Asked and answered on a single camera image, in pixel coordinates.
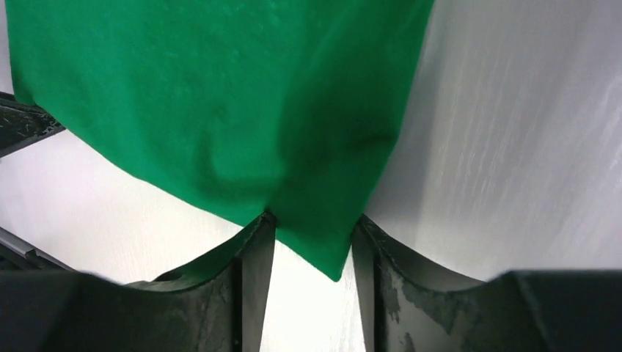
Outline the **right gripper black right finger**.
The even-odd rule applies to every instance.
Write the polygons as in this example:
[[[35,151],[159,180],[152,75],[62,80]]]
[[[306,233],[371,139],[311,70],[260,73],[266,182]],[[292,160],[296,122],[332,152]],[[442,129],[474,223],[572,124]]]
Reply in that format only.
[[[358,220],[352,254],[367,351],[619,351],[619,270],[451,271]]]

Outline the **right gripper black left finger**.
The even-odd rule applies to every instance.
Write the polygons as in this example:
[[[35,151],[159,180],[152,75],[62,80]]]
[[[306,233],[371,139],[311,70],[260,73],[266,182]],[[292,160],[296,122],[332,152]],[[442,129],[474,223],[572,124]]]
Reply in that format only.
[[[258,351],[275,218],[146,282],[73,270],[1,231],[3,351]]]

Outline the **green t shirt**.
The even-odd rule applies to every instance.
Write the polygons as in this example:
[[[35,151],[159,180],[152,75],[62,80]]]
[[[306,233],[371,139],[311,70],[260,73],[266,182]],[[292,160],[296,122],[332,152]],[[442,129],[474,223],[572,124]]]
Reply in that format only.
[[[130,175],[330,279],[398,140],[431,1],[7,1],[12,87]]]

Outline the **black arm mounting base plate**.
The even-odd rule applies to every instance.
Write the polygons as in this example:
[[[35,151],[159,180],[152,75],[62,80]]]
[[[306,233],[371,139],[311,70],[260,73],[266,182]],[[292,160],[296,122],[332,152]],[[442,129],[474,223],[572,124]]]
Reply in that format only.
[[[64,130],[40,107],[19,103],[14,95],[1,92],[2,158]]]

